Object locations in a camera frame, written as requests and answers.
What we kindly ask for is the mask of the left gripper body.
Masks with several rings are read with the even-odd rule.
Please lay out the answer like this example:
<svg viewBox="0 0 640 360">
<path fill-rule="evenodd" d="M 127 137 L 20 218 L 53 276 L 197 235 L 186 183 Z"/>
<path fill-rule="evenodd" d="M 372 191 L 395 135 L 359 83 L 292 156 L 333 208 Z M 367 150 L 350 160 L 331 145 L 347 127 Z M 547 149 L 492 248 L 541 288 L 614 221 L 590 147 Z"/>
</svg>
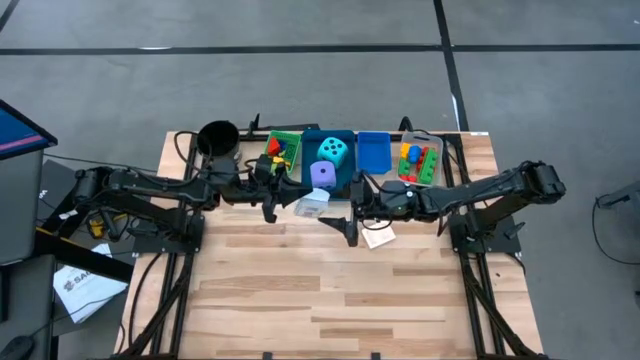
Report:
<svg viewBox="0 0 640 360">
<path fill-rule="evenodd" d="M 273 158 L 247 159 L 242 170 L 220 188 L 222 198 L 229 204 L 281 204 L 283 200 L 283 163 Z"/>
</svg>

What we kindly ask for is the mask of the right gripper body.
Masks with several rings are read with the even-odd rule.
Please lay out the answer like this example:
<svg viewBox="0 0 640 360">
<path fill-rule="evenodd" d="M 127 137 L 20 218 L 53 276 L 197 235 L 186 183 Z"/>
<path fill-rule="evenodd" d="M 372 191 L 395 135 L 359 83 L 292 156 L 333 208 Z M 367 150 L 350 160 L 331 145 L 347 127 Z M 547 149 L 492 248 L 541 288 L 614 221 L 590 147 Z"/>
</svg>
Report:
<svg viewBox="0 0 640 360">
<path fill-rule="evenodd" d="M 349 191 L 353 220 L 428 220 L 418 188 L 399 180 L 379 184 L 368 173 L 361 172 L 364 176 L 362 192 Z"/>
</svg>

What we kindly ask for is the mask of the white blue playing card box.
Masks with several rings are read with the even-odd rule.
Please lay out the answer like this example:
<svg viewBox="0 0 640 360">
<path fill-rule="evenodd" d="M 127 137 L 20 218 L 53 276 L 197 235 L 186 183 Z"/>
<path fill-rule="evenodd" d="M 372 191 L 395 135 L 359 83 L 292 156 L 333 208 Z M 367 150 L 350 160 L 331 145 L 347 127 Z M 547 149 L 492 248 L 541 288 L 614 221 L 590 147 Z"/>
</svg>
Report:
<svg viewBox="0 0 640 360">
<path fill-rule="evenodd" d="M 305 218 L 319 218 L 329 208 L 330 193 L 320 188 L 300 198 L 294 214 Z"/>
</svg>

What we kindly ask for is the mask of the purple foam die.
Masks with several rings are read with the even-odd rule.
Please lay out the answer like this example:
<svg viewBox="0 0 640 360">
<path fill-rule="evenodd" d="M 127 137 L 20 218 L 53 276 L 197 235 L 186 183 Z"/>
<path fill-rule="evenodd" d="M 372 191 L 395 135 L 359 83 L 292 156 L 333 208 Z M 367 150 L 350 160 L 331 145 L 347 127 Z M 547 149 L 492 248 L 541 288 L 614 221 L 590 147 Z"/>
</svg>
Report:
<svg viewBox="0 0 640 360">
<path fill-rule="evenodd" d="M 335 165 L 326 160 L 316 161 L 310 166 L 310 177 L 314 188 L 331 191 L 337 183 Z"/>
</svg>

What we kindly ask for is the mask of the turquoise foam die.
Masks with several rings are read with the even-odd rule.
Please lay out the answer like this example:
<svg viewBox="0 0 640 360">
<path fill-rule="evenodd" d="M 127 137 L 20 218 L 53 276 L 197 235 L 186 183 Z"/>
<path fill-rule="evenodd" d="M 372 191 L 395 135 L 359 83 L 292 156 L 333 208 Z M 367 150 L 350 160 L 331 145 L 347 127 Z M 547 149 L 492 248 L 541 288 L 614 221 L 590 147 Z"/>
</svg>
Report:
<svg viewBox="0 0 640 360">
<path fill-rule="evenodd" d="M 317 159 L 321 161 L 331 162 L 335 168 L 340 168 L 347 155 L 347 145 L 340 139 L 335 137 L 327 137 L 323 140 L 317 150 Z"/>
</svg>

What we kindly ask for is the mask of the green mesh basket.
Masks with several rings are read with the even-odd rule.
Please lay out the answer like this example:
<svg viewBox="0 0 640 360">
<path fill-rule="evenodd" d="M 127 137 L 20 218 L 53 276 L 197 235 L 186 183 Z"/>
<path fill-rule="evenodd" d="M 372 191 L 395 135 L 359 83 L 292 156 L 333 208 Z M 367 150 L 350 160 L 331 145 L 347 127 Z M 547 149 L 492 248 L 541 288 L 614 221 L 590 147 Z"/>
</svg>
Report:
<svg viewBox="0 0 640 360">
<path fill-rule="evenodd" d="M 267 138 L 264 153 L 272 160 L 271 172 L 283 163 L 288 174 L 294 170 L 300 149 L 301 135 L 292 132 L 272 130 Z"/>
</svg>

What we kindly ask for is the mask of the black round cup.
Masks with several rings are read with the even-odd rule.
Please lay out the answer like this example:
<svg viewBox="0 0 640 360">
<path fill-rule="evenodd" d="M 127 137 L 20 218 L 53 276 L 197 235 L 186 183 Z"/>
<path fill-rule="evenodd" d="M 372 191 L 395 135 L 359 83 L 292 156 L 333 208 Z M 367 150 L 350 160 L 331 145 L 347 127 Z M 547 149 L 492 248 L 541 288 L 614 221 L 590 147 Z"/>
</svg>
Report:
<svg viewBox="0 0 640 360">
<path fill-rule="evenodd" d="M 216 120 L 205 125 L 196 136 L 196 146 L 203 157 L 231 158 L 238 153 L 239 129 L 228 120 Z"/>
</svg>

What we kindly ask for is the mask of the clear plastic container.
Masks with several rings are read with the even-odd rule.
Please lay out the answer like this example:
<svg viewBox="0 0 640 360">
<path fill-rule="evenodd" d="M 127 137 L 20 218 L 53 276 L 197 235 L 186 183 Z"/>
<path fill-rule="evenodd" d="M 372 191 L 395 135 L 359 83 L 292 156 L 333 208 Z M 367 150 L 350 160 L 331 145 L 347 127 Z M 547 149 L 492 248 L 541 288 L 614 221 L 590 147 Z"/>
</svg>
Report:
<svg viewBox="0 0 640 360">
<path fill-rule="evenodd" d="M 419 166 L 420 160 L 416 164 L 411 164 L 411 170 L 409 174 L 411 176 L 416 176 L 417 182 L 407 182 L 407 183 L 410 183 L 416 186 L 423 186 L 423 187 L 439 186 L 441 184 L 441 178 L 442 178 L 442 156 L 443 156 L 443 150 L 444 150 L 444 144 L 442 139 L 435 135 L 429 135 L 425 132 L 414 131 L 414 132 L 408 132 L 402 136 L 401 142 L 400 142 L 400 148 L 403 143 L 408 143 L 410 146 L 418 145 L 422 149 L 424 147 L 435 148 L 438 153 L 435 176 L 431 184 L 429 185 L 421 184 L 418 180 L 418 174 L 420 172 L 420 166 Z M 397 167 L 398 167 L 399 159 L 402 158 L 400 156 L 400 148 L 399 148 Z M 397 174 L 397 177 L 399 178 L 397 167 L 396 167 L 396 174 Z"/>
</svg>

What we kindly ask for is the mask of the yellow black tool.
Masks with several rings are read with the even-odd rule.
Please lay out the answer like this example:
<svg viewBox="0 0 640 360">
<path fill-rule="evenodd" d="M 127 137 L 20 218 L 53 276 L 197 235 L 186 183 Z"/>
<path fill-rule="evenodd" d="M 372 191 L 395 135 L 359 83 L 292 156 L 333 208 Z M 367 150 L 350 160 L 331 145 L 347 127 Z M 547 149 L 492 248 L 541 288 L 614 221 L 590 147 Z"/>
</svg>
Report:
<svg viewBox="0 0 640 360">
<path fill-rule="evenodd" d="M 94 239 L 102 239 L 107 234 L 107 228 L 102 218 L 88 218 L 86 220 L 86 227 Z"/>
</svg>

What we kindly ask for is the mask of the black desk beam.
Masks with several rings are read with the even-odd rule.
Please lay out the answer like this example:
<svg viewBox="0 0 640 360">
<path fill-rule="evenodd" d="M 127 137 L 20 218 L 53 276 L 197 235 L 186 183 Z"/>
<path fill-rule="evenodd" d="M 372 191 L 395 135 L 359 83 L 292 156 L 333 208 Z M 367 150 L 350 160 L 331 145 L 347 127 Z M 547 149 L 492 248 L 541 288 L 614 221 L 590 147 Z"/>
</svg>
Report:
<svg viewBox="0 0 640 360">
<path fill-rule="evenodd" d="M 133 274 L 132 265 L 40 231 L 35 232 L 33 252 L 37 255 L 53 255 L 65 265 L 125 283 L 131 280 Z"/>
</svg>

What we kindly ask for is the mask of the white printed paper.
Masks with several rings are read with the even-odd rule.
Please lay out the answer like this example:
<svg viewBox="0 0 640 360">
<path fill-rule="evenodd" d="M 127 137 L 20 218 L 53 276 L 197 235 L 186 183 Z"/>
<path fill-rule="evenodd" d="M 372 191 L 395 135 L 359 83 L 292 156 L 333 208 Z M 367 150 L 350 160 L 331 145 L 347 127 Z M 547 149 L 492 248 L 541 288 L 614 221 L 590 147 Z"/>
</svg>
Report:
<svg viewBox="0 0 640 360">
<path fill-rule="evenodd" d="M 89 271 L 63 266 L 54 274 L 53 287 L 74 324 L 82 323 L 128 284 Z"/>
</svg>

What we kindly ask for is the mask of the black equipment case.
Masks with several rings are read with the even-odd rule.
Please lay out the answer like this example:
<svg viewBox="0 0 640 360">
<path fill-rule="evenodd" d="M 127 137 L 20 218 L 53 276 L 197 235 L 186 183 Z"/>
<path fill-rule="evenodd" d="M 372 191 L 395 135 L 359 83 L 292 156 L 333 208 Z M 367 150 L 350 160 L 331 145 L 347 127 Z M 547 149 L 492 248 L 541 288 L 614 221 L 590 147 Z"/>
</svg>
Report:
<svg viewBox="0 0 640 360">
<path fill-rule="evenodd" d="M 79 232 L 98 239 L 90 230 L 89 212 L 76 208 L 75 186 L 75 171 L 71 168 L 51 160 L 42 165 L 36 215 L 38 232 L 61 238 Z"/>
</svg>

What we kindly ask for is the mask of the grey chair leg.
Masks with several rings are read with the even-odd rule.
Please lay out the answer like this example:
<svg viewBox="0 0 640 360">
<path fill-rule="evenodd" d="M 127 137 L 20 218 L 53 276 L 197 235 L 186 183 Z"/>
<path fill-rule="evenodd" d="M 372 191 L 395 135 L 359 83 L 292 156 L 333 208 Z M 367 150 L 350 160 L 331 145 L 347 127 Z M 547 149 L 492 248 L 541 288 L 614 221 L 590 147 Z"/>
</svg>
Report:
<svg viewBox="0 0 640 360">
<path fill-rule="evenodd" d="M 611 208 L 622 202 L 630 202 L 640 212 L 640 181 L 636 181 L 610 194 L 596 199 L 599 208 Z"/>
</svg>

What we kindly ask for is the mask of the grey monitor blue screen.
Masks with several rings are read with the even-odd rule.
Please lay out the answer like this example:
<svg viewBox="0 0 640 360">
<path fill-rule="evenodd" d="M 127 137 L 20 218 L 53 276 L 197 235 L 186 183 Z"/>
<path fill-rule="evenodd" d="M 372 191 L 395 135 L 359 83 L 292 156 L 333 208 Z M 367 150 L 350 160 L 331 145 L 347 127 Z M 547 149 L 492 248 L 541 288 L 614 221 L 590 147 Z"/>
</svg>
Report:
<svg viewBox="0 0 640 360">
<path fill-rule="evenodd" d="M 0 266 L 34 250 L 43 151 L 58 139 L 0 99 Z"/>
</svg>

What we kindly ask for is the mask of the black computer mouse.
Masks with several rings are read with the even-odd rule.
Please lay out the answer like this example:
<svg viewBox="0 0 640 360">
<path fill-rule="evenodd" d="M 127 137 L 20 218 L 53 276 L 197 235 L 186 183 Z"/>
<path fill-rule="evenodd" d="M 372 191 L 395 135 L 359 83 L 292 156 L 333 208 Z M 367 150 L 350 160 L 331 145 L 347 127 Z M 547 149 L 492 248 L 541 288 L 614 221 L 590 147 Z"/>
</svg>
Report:
<svg viewBox="0 0 640 360">
<path fill-rule="evenodd" d="M 34 348 L 30 336 L 18 336 L 10 340 L 0 351 L 0 360 L 28 360 Z"/>
</svg>

